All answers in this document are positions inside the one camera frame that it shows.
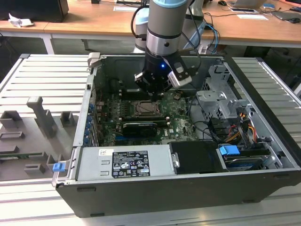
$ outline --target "warning label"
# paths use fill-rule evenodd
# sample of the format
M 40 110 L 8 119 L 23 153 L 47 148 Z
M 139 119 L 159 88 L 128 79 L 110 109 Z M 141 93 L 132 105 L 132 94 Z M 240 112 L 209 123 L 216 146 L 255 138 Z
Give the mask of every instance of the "warning label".
M 113 152 L 112 177 L 146 177 L 150 176 L 150 164 L 147 151 Z

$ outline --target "wooden desk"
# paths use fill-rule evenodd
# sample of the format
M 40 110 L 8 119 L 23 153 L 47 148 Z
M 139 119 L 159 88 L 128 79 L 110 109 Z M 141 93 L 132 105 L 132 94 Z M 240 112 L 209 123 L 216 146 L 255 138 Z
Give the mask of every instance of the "wooden desk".
M 291 8 L 290 5 L 272 0 L 276 9 L 280 11 Z M 228 7 L 217 4 L 217 0 L 206 5 L 203 12 L 211 15 L 233 14 Z M 282 21 L 272 15 L 264 15 L 268 20 L 240 19 L 237 15 L 213 17 L 214 27 L 221 34 L 221 44 L 269 46 L 269 47 L 291 47 L 301 48 L 301 23 L 292 24 Z M 210 23 L 210 16 L 205 15 L 205 20 Z M 212 31 L 204 31 L 203 39 L 212 39 Z
M 69 14 L 63 23 L 34 22 L 33 27 L 16 28 L 7 21 L 0 21 L 0 32 L 5 36 L 38 37 L 44 40 L 47 52 L 54 54 L 52 39 L 82 40 L 134 40 L 130 21 L 132 12 L 113 11 L 115 4 L 101 2 L 91 4 L 90 0 L 68 0 Z M 209 2 L 203 12 L 220 16 L 233 14 L 227 7 Z M 269 0 L 281 11 L 291 6 Z M 301 23 L 292 24 L 265 15 L 268 20 L 240 19 L 237 15 L 213 17 L 215 28 L 221 34 L 220 44 L 243 46 L 266 46 L 301 48 Z M 212 31 L 204 31 L 202 44 L 208 44 L 213 38 Z
M 68 0 L 69 13 L 63 23 L 48 23 L 44 32 L 133 36 L 130 21 L 133 12 L 113 11 L 112 0 L 91 4 L 91 1 Z

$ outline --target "white paper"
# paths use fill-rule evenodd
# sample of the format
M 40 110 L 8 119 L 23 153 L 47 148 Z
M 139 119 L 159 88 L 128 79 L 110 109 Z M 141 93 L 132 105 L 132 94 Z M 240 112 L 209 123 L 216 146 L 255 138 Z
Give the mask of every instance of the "white paper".
M 114 149 L 99 149 L 98 155 L 113 155 Z
M 135 12 L 136 10 L 136 7 L 115 6 L 113 11 Z
M 19 19 L 16 18 L 14 16 L 12 16 L 11 14 L 9 14 L 9 19 L 8 21 L 15 27 L 24 27 L 24 26 L 31 26 L 33 25 L 33 23 L 31 22 L 30 19 Z
M 268 20 L 263 15 L 252 15 L 252 14 L 245 14 L 245 15 L 237 15 L 240 19 L 252 19 L 252 20 Z

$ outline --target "computer case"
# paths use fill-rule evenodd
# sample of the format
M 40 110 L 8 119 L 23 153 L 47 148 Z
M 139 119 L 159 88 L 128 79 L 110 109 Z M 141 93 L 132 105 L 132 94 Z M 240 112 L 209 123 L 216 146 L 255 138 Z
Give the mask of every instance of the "computer case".
M 8 20 L 10 13 L 20 19 L 59 23 L 68 10 L 67 0 L 0 0 L 0 20 Z

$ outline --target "red wire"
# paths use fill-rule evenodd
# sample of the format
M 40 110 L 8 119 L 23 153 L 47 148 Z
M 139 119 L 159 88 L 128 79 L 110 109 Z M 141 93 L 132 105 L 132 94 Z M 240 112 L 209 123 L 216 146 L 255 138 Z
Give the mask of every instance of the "red wire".
M 233 126 L 230 127 L 230 129 L 229 129 L 229 136 L 230 136 L 231 129 L 233 129 L 233 128 L 235 128 L 235 127 L 237 127 L 237 126 L 236 126 L 236 125 L 233 125 Z

